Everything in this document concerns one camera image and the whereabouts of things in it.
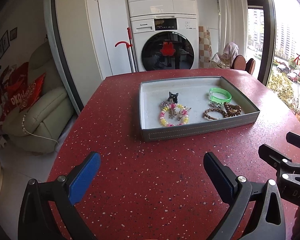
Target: picture frame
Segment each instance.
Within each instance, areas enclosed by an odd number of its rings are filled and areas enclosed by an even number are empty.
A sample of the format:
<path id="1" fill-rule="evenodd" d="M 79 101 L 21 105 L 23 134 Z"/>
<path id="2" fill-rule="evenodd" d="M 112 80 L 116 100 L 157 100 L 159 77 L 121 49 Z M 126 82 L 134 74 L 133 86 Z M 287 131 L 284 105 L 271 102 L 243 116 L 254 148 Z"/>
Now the picture frame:
<path id="1" fill-rule="evenodd" d="M 0 40 L 0 58 L 2 58 L 3 54 L 7 51 L 9 46 L 10 46 L 9 34 L 8 34 L 8 30 L 6 30 L 6 32 L 4 33 L 4 35 Z"/>
<path id="2" fill-rule="evenodd" d="M 15 27 L 10 31 L 10 40 L 14 40 L 17 37 L 18 34 L 18 27 Z"/>

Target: white curtain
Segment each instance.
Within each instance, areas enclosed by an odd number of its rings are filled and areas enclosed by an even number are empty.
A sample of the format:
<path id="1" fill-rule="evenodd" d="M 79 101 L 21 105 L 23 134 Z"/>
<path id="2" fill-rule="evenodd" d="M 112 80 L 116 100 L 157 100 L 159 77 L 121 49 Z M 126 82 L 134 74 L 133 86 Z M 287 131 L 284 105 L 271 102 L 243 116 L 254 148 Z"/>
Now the white curtain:
<path id="1" fill-rule="evenodd" d="M 245 56 L 248 39 L 247 0 L 219 0 L 219 8 L 219 52 L 223 52 L 227 43 L 234 42 L 239 47 L 239 55 Z"/>

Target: pink and yellow bracelet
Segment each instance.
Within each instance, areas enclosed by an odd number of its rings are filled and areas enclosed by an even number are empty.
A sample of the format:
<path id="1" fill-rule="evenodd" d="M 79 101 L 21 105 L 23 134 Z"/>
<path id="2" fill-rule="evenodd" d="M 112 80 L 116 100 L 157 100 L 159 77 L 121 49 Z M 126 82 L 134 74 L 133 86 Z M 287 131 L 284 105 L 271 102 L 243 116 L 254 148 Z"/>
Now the pink and yellow bracelet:
<path id="1" fill-rule="evenodd" d="M 182 122 L 180 124 L 172 124 L 172 123 L 168 123 L 165 118 L 164 118 L 164 114 L 166 113 L 166 111 L 168 111 L 170 108 L 179 108 L 180 111 L 179 111 L 179 114 L 178 114 L 178 117 L 180 118 L 180 120 L 182 119 Z M 160 122 L 163 126 L 166 126 L 166 127 L 170 127 L 170 126 L 177 126 L 177 125 L 183 125 L 183 124 L 187 124 L 188 123 L 188 111 L 186 109 L 185 106 L 183 105 L 180 105 L 180 104 L 170 104 L 168 106 L 165 106 L 162 108 L 162 111 L 160 113 Z"/>

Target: shallow box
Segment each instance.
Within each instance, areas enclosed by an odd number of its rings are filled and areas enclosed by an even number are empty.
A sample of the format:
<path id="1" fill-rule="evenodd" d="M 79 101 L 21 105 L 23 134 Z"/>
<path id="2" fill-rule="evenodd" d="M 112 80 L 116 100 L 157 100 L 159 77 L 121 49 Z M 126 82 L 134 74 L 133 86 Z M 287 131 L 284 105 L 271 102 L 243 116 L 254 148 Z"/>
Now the shallow box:
<path id="1" fill-rule="evenodd" d="M 223 88 L 232 95 L 231 104 L 241 106 L 241 115 L 223 118 L 220 113 L 209 112 L 210 116 L 221 118 L 210 120 L 203 117 L 203 112 L 212 108 L 208 98 L 213 87 Z M 178 103 L 191 107 L 189 122 L 185 125 L 163 127 L 160 123 L 160 103 L 167 101 L 169 91 L 179 93 Z M 144 141 L 158 141 L 191 135 L 214 132 L 254 123 L 260 110 L 233 84 L 224 77 L 187 77 L 142 82 L 139 90 L 139 110 L 141 133 Z M 165 119 L 172 124 L 180 123 L 177 117 L 171 119 L 165 114 Z"/>

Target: sofa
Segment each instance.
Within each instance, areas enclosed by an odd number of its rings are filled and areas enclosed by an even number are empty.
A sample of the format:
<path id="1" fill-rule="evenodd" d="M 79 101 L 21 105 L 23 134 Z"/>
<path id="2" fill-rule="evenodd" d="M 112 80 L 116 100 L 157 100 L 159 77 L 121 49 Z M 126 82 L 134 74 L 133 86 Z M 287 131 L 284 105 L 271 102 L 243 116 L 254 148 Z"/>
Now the sofa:
<path id="1" fill-rule="evenodd" d="M 39 46 L 29 59 L 28 85 L 43 73 L 46 75 L 39 100 L 32 107 L 21 112 L 19 112 L 19 106 L 14 108 L 2 125 L 3 132 L 9 135 L 10 140 L 16 146 L 26 151 L 41 154 L 54 151 L 56 141 L 46 138 L 58 140 L 74 113 L 74 108 L 59 76 L 48 42 Z M 25 114 L 25 129 L 37 136 L 23 131 L 22 119 Z"/>

